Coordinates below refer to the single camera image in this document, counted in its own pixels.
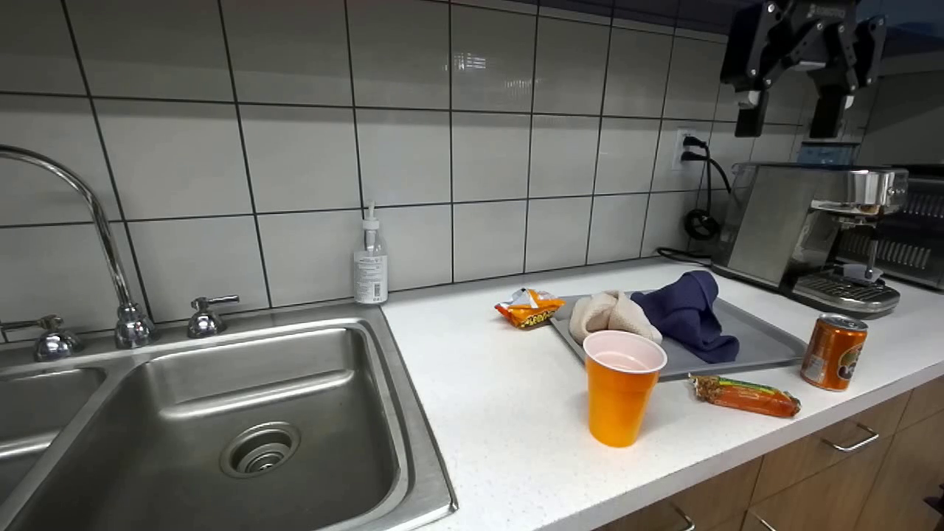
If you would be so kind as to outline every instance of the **backsplash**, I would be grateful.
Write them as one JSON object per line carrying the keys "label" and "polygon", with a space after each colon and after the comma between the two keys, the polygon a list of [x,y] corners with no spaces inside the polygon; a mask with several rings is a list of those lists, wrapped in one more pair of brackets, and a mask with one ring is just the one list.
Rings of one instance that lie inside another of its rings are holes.
{"label": "backsplash", "polygon": [[[12,0],[0,142],[92,182],[132,287],[170,321],[197,294],[352,298],[372,195],[393,290],[683,245],[703,182],[682,133],[725,166],[785,163],[815,107],[790,73],[763,135],[734,139],[719,59],[723,34],[508,0]],[[0,173],[0,321],[110,326],[76,195]]]}

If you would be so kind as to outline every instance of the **orange snack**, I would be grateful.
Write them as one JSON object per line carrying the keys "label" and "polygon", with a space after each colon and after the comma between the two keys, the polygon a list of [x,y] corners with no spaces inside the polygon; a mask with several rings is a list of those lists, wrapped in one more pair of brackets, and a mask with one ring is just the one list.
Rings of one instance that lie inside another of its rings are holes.
{"label": "orange snack", "polygon": [[537,290],[518,290],[514,300],[496,303],[503,321],[521,329],[545,324],[561,307],[561,298]]}
{"label": "orange snack", "polygon": [[772,385],[748,383],[748,380],[732,380],[732,377],[713,377],[713,374],[688,374],[689,388],[700,400],[732,406],[732,411],[748,411],[762,416],[778,416],[793,419],[798,413],[798,400]]}

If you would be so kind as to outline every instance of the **sink basin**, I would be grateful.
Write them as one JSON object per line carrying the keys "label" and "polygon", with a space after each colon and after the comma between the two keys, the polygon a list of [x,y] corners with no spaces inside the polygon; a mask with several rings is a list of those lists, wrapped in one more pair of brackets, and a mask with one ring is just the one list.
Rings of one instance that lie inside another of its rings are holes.
{"label": "sink basin", "polygon": [[101,385],[88,368],[0,377],[0,503]]}
{"label": "sink basin", "polygon": [[450,509],[383,315],[135,363],[12,529],[406,529]]}

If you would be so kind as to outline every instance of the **sink drain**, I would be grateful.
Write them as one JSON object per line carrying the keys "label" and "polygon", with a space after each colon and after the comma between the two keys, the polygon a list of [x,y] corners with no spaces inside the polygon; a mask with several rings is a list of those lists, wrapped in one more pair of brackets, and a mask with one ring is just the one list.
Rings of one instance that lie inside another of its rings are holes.
{"label": "sink drain", "polygon": [[285,462],[297,449],[297,430],[285,421],[262,421],[223,449],[220,467],[237,477],[254,477]]}

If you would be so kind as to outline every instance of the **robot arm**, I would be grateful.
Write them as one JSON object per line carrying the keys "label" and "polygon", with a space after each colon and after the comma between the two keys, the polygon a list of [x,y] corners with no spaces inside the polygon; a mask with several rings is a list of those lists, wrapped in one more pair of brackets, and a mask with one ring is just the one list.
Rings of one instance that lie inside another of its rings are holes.
{"label": "robot arm", "polygon": [[762,135],[766,90],[785,70],[807,70],[818,82],[810,139],[837,135],[855,90],[877,79],[884,46],[883,17],[855,27],[855,2],[763,0],[734,15],[719,79],[738,95],[738,135]]}

